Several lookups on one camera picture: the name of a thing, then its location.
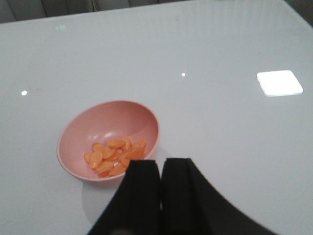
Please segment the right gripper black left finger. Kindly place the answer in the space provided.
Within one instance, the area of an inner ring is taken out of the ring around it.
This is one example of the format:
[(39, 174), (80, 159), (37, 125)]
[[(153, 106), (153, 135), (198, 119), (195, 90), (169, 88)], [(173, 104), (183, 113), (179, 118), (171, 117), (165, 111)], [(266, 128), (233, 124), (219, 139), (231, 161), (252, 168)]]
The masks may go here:
[(89, 235), (157, 235), (160, 232), (160, 176), (154, 160), (130, 161), (113, 198)]

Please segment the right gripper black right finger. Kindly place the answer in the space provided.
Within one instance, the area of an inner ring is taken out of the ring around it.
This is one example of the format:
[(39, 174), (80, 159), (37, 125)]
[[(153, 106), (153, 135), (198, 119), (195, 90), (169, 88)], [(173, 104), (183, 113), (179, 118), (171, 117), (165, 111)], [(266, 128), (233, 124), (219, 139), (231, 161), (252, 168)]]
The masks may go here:
[(228, 202), (190, 158), (166, 159), (161, 185), (164, 235), (273, 233)]

